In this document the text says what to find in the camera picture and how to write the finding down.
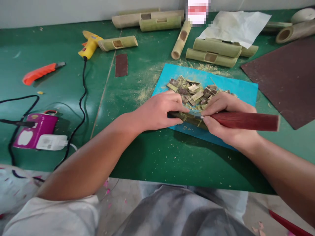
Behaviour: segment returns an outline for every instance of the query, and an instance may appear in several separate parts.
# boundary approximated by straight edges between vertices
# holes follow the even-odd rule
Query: yellow glue gun
[[[98,42],[103,39],[96,34],[93,34],[86,30],[83,31],[83,35],[88,41],[83,44],[84,48],[78,53],[81,57],[87,57],[87,59],[90,59],[93,56],[96,48],[98,47]]]

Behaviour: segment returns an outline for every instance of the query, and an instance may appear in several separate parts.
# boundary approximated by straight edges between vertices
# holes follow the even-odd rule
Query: purple electric device
[[[13,147],[36,149],[41,135],[53,134],[58,117],[36,113],[28,115],[26,121],[35,122],[35,126],[32,128],[23,128],[15,140]]]

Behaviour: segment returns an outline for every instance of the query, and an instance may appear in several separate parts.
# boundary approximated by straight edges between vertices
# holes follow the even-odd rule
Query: green table
[[[272,14],[272,21],[289,21],[297,10],[264,11]],[[213,20],[216,13],[211,13]],[[83,93],[83,59],[77,54],[85,42],[82,31],[88,30],[103,38],[134,35],[139,46],[118,51],[102,52],[100,49],[88,61],[86,84],[88,96],[84,101],[86,123],[79,129],[73,143],[84,145],[119,115],[135,110],[150,98],[165,63],[201,69],[222,76],[249,80],[240,66],[282,45],[275,43],[275,36],[260,35],[255,45],[259,51],[250,58],[240,58],[236,66],[220,66],[185,60],[188,47],[205,27],[192,28],[181,59],[171,58],[179,30],[142,33],[139,28],[116,29],[111,21],[89,22],[23,29],[0,30],[1,83],[0,100],[16,98],[38,91],[44,92],[33,112],[56,109],[59,121],[55,134],[70,135],[82,119],[78,101]],[[129,75],[115,78],[115,55],[128,54]],[[22,83],[23,76],[34,69],[53,62],[65,61],[67,65],[35,82],[33,86]],[[3,119],[19,119],[33,99],[0,105]],[[278,114],[259,91],[257,110]],[[10,164],[7,145],[14,126],[0,124],[1,163]],[[315,163],[315,122],[293,130],[282,119],[280,132],[261,132],[265,138],[283,148]],[[61,151],[36,151],[14,149],[17,165],[24,169],[52,171],[63,158]],[[112,177],[146,180],[163,183],[202,187],[247,190],[274,193],[259,170],[242,154],[212,143],[176,132],[171,129],[145,132],[135,139],[122,155],[111,174]]]

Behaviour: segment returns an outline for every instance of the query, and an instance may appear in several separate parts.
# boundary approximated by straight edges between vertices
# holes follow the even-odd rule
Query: sandpaper strip
[[[127,54],[116,56],[115,78],[128,75],[128,57]]]
[[[294,129],[315,119],[314,52],[314,38],[306,38],[242,65]]]

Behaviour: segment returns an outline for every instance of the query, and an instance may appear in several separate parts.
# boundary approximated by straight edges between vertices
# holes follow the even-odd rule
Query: orange utility knife
[[[55,71],[56,69],[58,69],[58,68],[60,68],[60,67],[65,66],[65,65],[66,65],[65,62],[52,63],[52,64],[50,64],[50,65],[48,65],[48,66],[44,66],[44,67],[42,67],[42,68],[36,69],[36,70],[34,70],[34,71],[31,71],[31,72],[27,73],[27,74],[24,76],[24,78],[23,78],[23,83],[24,83],[25,85],[31,86],[31,84],[32,84],[35,80],[37,80],[37,79],[43,77],[44,75],[49,74],[50,72]]]

